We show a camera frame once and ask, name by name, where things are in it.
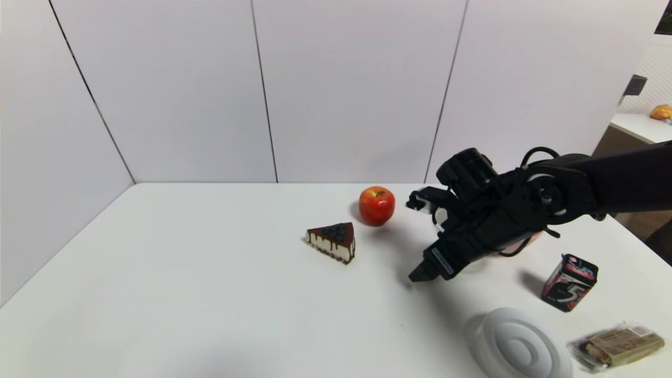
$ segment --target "plastic wrapper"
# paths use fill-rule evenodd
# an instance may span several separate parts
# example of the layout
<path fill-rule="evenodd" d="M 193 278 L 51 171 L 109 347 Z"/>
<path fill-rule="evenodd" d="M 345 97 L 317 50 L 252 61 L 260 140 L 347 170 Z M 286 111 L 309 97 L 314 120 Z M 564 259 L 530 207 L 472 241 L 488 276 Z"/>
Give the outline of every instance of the plastic wrapper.
<path fill-rule="evenodd" d="M 635 323 L 621 324 L 570 344 L 574 356 L 596 371 L 638 361 L 661 349 L 665 340 Z"/>

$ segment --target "orange object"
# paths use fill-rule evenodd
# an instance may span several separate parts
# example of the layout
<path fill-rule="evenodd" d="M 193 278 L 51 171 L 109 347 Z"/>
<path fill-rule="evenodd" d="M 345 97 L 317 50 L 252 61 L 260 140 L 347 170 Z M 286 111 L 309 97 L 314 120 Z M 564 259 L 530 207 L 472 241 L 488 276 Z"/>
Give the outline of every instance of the orange object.
<path fill-rule="evenodd" d="M 653 110 L 651 110 L 651 114 L 649 114 L 651 118 L 657 119 L 657 120 L 666 120 L 672 118 L 672 106 L 670 105 L 658 105 Z"/>
<path fill-rule="evenodd" d="M 382 186 L 366 188 L 360 194 L 360 215 L 373 226 L 381 226 L 394 214 L 394 195 Z"/>

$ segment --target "pegboard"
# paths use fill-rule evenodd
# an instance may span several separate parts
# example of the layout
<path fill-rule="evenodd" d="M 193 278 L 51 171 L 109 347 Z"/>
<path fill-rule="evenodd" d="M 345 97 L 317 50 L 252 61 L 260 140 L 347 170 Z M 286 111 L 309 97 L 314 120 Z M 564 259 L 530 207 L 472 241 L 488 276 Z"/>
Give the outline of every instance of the pegboard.
<path fill-rule="evenodd" d="M 647 77 L 639 96 L 626 96 L 619 113 L 648 114 L 655 106 L 672 104 L 672 36 L 656 36 L 635 72 Z"/>

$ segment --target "white wall panel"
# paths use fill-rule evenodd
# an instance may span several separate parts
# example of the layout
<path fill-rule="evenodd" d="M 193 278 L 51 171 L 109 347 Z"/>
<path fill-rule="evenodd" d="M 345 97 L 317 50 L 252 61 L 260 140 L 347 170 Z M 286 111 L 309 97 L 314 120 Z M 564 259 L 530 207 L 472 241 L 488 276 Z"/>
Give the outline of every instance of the white wall panel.
<path fill-rule="evenodd" d="M 528 149 L 592 153 L 667 0 L 470 0 L 427 181 L 477 147 L 495 169 Z"/>
<path fill-rule="evenodd" d="M 276 180 L 249 0 L 53 0 L 139 182 Z"/>
<path fill-rule="evenodd" d="M 672 36 L 654 35 L 635 71 L 647 78 L 639 96 L 626 96 L 619 113 L 649 114 L 661 104 L 672 104 Z"/>
<path fill-rule="evenodd" d="M 0 305 L 132 184 L 49 2 L 2 6 Z"/>
<path fill-rule="evenodd" d="M 464 0 L 254 0 L 280 182 L 418 182 Z"/>

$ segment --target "red apple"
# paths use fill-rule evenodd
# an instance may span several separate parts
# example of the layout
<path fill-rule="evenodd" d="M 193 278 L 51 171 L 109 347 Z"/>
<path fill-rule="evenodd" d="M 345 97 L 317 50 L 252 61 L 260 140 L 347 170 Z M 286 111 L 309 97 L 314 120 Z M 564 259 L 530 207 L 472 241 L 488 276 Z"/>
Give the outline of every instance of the red apple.
<path fill-rule="evenodd" d="M 360 194 L 360 215 L 374 226 L 381 226 L 392 218 L 394 213 L 394 195 L 382 186 L 366 188 Z"/>

